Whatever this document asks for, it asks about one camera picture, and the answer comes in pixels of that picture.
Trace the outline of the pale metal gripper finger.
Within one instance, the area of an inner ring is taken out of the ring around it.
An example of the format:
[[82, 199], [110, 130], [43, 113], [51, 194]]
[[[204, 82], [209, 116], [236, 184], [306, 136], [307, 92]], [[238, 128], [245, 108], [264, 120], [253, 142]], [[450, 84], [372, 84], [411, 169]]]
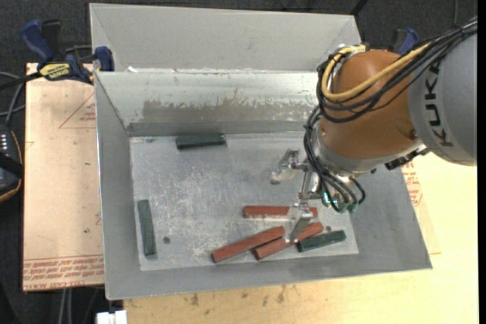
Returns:
[[284, 181], [290, 181], [295, 178], [300, 171], [307, 171], [308, 164], [306, 160], [299, 159], [299, 149], [287, 149], [280, 159], [277, 168], [270, 174], [271, 184], [281, 184]]
[[295, 243], [298, 234], [307, 228], [313, 218], [314, 214], [308, 202], [293, 203], [287, 212], [286, 222], [284, 223], [285, 242]]

